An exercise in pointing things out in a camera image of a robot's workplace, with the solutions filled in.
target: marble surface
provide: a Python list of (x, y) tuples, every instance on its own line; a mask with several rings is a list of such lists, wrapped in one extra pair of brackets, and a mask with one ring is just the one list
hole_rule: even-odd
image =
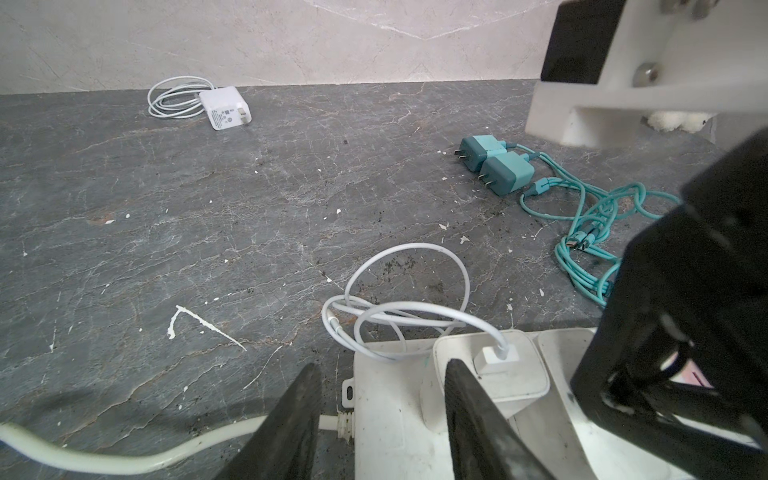
[[(319, 309), (361, 262), (405, 242), (459, 255), (468, 311), (499, 327), (595, 325), (600, 310), (553, 257), (567, 225), (486, 190), (452, 156), (461, 138), (527, 144), (605, 188), (670, 192), (720, 152), (648, 127), (609, 151), (528, 137), (533, 85), (244, 88), (253, 122), (221, 132), (205, 117), (149, 117), (145, 91), (0, 97), (0, 421), (70, 449), (148, 454), (269, 412), (308, 362), (333, 414), (353, 355)], [(531, 205), (565, 213), (574, 200), (552, 191)], [(620, 253), (646, 224), (617, 223), (607, 248)], [(458, 306), (461, 275), (438, 253), (403, 252), (363, 274), (358, 294)], [(185, 313), (169, 339), (177, 305), (244, 349)], [(213, 478), (242, 441), (142, 478)], [(103, 478), (7, 448), (0, 476)], [(353, 478), (353, 447), (323, 432), (314, 476)]]
[(561, 0), (0, 2), (0, 94), (538, 78)]

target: white paint splatter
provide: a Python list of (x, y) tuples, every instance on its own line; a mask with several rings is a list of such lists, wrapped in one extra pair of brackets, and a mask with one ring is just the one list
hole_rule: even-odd
[(192, 318), (194, 318), (195, 320), (200, 322), (204, 327), (208, 328), (209, 330), (213, 330), (214, 332), (218, 333), (219, 335), (226, 337), (227, 339), (229, 339), (232, 342), (235, 342), (241, 349), (243, 349), (243, 350), (246, 349), (243, 346), (242, 343), (238, 342), (237, 340), (235, 340), (231, 336), (229, 336), (226, 333), (224, 333), (221, 330), (219, 330), (214, 324), (206, 322), (200, 316), (198, 316), (195, 312), (192, 312), (191, 310), (187, 310), (184, 307), (179, 306), (179, 305), (176, 305), (176, 313), (174, 313), (174, 315), (170, 318), (170, 325), (168, 325), (168, 331), (167, 331), (168, 339), (172, 340), (172, 339), (176, 338), (176, 332), (174, 332), (174, 324), (176, 323), (176, 318), (178, 318), (179, 313), (182, 313), (182, 312), (184, 312), (187, 315), (191, 316)]
[(243, 390), (245, 390), (245, 389), (247, 389), (248, 387), (250, 387), (251, 385), (253, 385), (253, 382), (256, 382), (256, 381), (259, 379), (259, 377), (261, 376), (261, 374), (262, 374), (262, 373), (264, 373), (264, 370), (266, 369), (266, 366), (270, 364), (270, 360), (272, 359), (272, 357), (274, 357), (274, 356), (275, 356), (275, 353), (277, 353), (277, 352), (278, 352), (278, 350), (280, 350), (280, 349), (281, 349), (281, 348), (283, 348), (283, 347), (284, 347), (284, 345), (281, 345), (281, 346), (277, 347), (277, 349), (275, 349), (275, 351), (274, 351), (274, 352), (272, 352), (272, 355), (270, 355), (270, 358), (266, 359), (266, 362), (264, 363), (264, 366), (263, 366), (263, 367), (261, 367), (261, 371), (259, 372), (259, 375), (256, 375), (256, 378), (255, 378), (255, 379), (253, 379), (253, 380), (251, 380), (250, 382), (248, 382), (248, 385), (244, 386), (244, 387), (243, 387)]

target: metal screw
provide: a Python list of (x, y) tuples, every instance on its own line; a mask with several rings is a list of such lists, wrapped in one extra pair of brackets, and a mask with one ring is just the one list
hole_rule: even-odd
[(694, 20), (701, 20), (710, 16), (710, 12), (715, 8), (718, 1), (719, 0), (698, 0), (698, 2), (694, 4)]
[(661, 13), (671, 15), (681, 12), (690, 0), (661, 0)]
[(632, 78), (633, 87), (650, 87), (659, 78), (660, 67), (658, 63), (647, 61), (637, 67)]

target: beige marble wall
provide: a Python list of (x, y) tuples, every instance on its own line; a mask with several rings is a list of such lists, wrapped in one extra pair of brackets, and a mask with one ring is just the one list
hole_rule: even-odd
[(536, 78), (560, 0), (0, 0), (0, 94)]

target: white power cord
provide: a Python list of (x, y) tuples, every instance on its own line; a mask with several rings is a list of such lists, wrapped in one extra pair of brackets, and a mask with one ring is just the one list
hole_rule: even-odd
[[(162, 453), (141, 457), (102, 455), (64, 449), (47, 442), (15, 423), (0, 424), (0, 441), (36, 462), (70, 472), (98, 473), (102, 475), (140, 475), (166, 468), (218, 443), (253, 433), (259, 429), (266, 416), (225, 425), (212, 432), (187, 440)], [(339, 438), (349, 438), (348, 418), (340, 421), (332, 415), (321, 415), (320, 430), (335, 430)]]
[[(175, 87), (169, 88), (163, 93), (159, 94), (154, 100), (152, 100), (152, 93), (161, 85), (177, 81), (177, 80), (192, 80)], [(192, 118), (203, 113), (205, 109), (200, 102), (199, 94), (206, 90), (215, 90), (216, 87), (209, 80), (202, 77), (192, 77), (190, 75), (182, 75), (180, 77), (166, 78), (163, 81), (159, 81), (147, 92), (147, 103), (149, 104), (149, 114), (157, 118)], [(169, 102), (171, 99), (177, 99), (184, 95), (192, 95), (192, 98), (186, 101), (177, 101), (175, 103)]]
[[(454, 262), (456, 262), (464, 276), (464, 300), (462, 301), (462, 306), (459, 310), (424, 302), (390, 302), (374, 305), (368, 300), (349, 294), (352, 285), (357, 281), (357, 277), (369, 266), (391, 253), (411, 249), (436, 250), (448, 255)], [(320, 316), (323, 318), (323, 325), (326, 326), (326, 330), (328, 330), (328, 333), (335, 341), (350, 350), (360, 352), (363, 355), (369, 356), (374, 360), (379, 360), (380, 362), (397, 362), (408, 357), (425, 355), (429, 351), (429, 349), (421, 349), (409, 352), (407, 349), (406, 338), (403, 336), (402, 331), (398, 326), (428, 326), (434, 328), (440, 333), (440, 336), (443, 336), (450, 334), (456, 327), (463, 327), (465, 324), (469, 324), (493, 336), (497, 342), (497, 345), (494, 347), (496, 356), (499, 359), (507, 358), (507, 352), (509, 351), (509, 343), (507, 342), (507, 339), (490, 323), (485, 322), (474, 315), (465, 313), (464, 309), (467, 307), (468, 302), (469, 274), (467, 273), (466, 267), (464, 267), (464, 263), (462, 263), (451, 250), (435, 245), (434, 243), (404, 243), (403, 245), (388, 248), (387, 250), (377, 253), (361, 265), (352, 275), (352, 278), (349, 279), (349, 282), (347, 282), (344, 294), (332, 296), (325, 302), (325, 304), (323, 304), (323, 309), (320, 310)], [(357, 316), (357, 321), (355, 321), (354, 327), (354, 339), (344, 331), (344, 328), (342, 328), (339, 323), (339, 319), (334, 315), (329, 314), (329, 307)], [(423, 319), (411, 313), (406, 313), (403, 310), (435, 313), (437, 315), (453, 318), (454, 321)], [(402, 351), (400, 353), (385, 353), (369, 349), (366, 346), (366, 343), (362, 340), (360, 334), (360, 327), (364, 322), (390, 325), (395, 330), (395, 334), (402, 344)]]

